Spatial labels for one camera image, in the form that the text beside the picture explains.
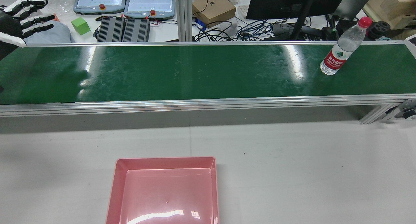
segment black power supply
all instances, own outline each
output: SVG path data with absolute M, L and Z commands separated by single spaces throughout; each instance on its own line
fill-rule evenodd
M 124 17 L 102 17 L 99 30 L 94 32 L 97 42 L 148 42 L 150 21 Z

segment plastic tray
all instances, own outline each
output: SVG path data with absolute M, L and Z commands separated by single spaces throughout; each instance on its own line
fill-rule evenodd
M 218 224 L 214 157 L 119 159 L 106 224 Z

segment gray cloth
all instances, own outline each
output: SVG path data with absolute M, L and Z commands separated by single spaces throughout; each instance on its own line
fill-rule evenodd
M 53 28 L 46 31 L 37 32 L 23 40 L 27 45 L 75 42 L 71 36 L 68 26 L 58 21 L 49 21 L 46 24 L 50 23 L 53 24 Z

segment water bottle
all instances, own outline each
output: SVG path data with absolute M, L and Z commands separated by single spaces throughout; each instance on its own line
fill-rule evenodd
M 357 25 L 344 32 L 334 45 L 330 53 L 321 62 L 321 71 L 327 75 L 333 75 L 345 64 L 351 54 L 364 40 L 366 29 L 373 21 L 369 17 L 362 17 Z

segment robot finger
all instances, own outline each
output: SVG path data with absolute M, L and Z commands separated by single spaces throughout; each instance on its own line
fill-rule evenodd
M 19 13 L 15 14 L 13 18 L 16 20 L 24 20 L 25 18 L 29 17 L 33 12 L 37 12 L 37 8 L 35 6 L 27 6 L 23 8 Z
M 49 20 L 53 20 L 55 18 L 55 15 L 49 14 L 46 16 L 37 16 L 37 17 L 30 17 L 27 19 L 24 19 L 20 22 L 20 24 L 22 25 L 22 29 L 27 29 L 28 27 L 31 27 L 37 23 L 42 23 L 42 22 L 46 22 Z
M 29 37 L 29 36 L 37 33 L 37 32 L 46 31 L 46 30 L 49 30 L 51 28 L 53 28 L 53 24 L 48 24 L 48 25 L 41 24 L 40 26 L 35 26 L 34 28 L 24 30 L 22 38 L 27 38 L 27 37 Z
M 14 16 L 27 6 L 33 6 L 37 10 L 42 9 L 48 4 L 48 0 L 17 0 L 10 6 L 2 9 L 6 14 Z
M 6 42 L 12 45 L 16 45 L 19 47 L 25 47 L 26 43 L 23 39 L 21 39 L 20 37 L 17 36 L 11 36 L 9 34 L 6 33 L 2 33 L 0 32 L 0 42 Z

